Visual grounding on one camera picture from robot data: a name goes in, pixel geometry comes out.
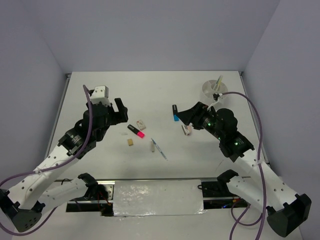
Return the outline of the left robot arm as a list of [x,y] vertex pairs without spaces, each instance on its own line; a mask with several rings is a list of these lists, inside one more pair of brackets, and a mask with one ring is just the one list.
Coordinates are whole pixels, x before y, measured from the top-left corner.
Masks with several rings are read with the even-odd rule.
[[1,189],[0,208],[17,230],[16,236],[26,236],[38,230],[36,224],[43,214],[52,213],[65,202],[77,198],[107,198],[105,187],[89,173],[81,173],[63,185],[50,186],[92,151],[110,126],[128,121],[127,107],[120,98],[114,101],[117,111],[112,104],[89,100],[83,118],[62,136],[47,158],[33,171],[15,175],[16,178],[23,177],[18,184],[10,189]]

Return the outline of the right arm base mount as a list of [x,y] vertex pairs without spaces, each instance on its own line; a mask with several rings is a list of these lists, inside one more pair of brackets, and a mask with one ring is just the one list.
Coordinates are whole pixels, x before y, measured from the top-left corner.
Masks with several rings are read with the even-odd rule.
[[201,181],[197,188],[202,192],[203,207],[205,210],[230,209],[234,203],[236,208],[245,208],[247,202],[241,200],[239,196],[229,192],[226,185],[219,181]]

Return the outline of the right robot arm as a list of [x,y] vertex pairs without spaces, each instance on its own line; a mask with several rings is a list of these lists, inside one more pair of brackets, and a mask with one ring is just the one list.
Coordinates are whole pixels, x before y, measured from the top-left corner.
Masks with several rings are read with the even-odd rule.
[[238,120],[227,108],[215,110],[202,102],[176,113],[195,130],[206,130],[219,141],[222,154],[244,170],[253,184],[234,170],[218,176],[217,190],[223,196],[231,193],[259,210],[262,219],[280,237],[286,238],[308,219],[312,200],[290,188],[263,160],[253,144],[238,131]]

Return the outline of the yellow pen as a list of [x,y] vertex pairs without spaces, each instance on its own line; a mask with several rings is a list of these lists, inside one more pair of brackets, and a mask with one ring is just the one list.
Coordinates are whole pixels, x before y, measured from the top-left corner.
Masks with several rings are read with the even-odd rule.
[[212,88],[214,91],[219,90],[222,80],[223,80],[223,75],[220,75],[218,80],[216,81],[215,85]]

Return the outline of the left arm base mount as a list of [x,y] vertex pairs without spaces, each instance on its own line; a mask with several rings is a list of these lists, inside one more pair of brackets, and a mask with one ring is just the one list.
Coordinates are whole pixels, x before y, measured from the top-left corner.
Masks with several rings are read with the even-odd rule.
[[98,213],[103,217],[114,216],[115,182],[98,181],[100,185],[95,194],[86,194],[67,202],[67,213]]

